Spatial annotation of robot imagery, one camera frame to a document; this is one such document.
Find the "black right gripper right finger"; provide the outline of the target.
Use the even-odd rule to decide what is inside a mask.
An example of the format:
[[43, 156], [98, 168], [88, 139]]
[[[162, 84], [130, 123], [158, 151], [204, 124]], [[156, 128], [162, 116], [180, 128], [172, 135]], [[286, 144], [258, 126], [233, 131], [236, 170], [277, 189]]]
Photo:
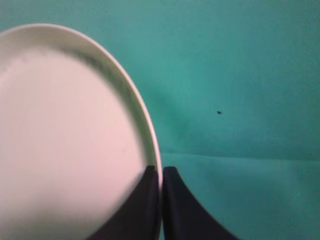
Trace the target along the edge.
[[176, 167], [163, 169], [162, 221], [166, 240], [236, 240], [185, 185]]

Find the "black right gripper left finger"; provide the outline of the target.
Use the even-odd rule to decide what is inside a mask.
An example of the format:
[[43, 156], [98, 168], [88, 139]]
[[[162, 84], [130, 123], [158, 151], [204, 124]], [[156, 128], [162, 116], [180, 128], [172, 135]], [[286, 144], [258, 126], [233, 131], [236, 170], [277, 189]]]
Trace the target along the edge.
[[148, 165], [120, 209], [89, 240], [155, 240], [159, 227], [159, 179]]

